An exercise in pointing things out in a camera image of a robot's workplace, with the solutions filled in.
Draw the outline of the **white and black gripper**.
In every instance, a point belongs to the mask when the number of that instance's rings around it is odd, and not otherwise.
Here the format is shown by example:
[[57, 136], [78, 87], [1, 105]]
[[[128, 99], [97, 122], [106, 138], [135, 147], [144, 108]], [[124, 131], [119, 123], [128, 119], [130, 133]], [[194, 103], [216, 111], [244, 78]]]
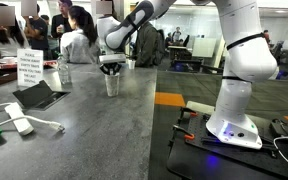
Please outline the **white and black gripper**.
[[99, 60], [101, 63], [100, 70], [104, 74], [115, 75], [121, 69], [121, 62], [126, 60], [126, 56], [124, 54], [101, 55]]

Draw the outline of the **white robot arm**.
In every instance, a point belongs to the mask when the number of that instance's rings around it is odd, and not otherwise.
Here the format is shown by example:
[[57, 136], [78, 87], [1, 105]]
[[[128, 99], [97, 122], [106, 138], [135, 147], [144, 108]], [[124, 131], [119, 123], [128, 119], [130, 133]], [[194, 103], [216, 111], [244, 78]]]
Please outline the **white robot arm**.
[[[97, 20], [99, 38], [110, 51], [119, 51], [144, 23], [164, 15], [177, 0], [141, 0], [125, 19], [104, 13]], [[252, 149], [263, 147], [259, 130], [245, 114], [252, 84], [269, 79], [277, 69], [262, 32], [257, 0], [190, 0], [214, 3], [226, 43], [222, 84], [207, 130], [220, 142]]]

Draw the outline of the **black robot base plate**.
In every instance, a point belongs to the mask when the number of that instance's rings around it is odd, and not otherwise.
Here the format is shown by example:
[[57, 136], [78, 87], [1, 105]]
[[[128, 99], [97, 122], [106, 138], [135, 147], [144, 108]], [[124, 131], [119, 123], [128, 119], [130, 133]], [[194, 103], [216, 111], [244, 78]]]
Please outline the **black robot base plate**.
[[206, 129], [207, 113], [179, 117], [178, 125], [195, 135], [173, 130], [167, 169], [184, 180], [288, 180], [288, 140], [275, 139], [269, 119], [254, 116], [263, 143], [251, 149], [220, 142]]

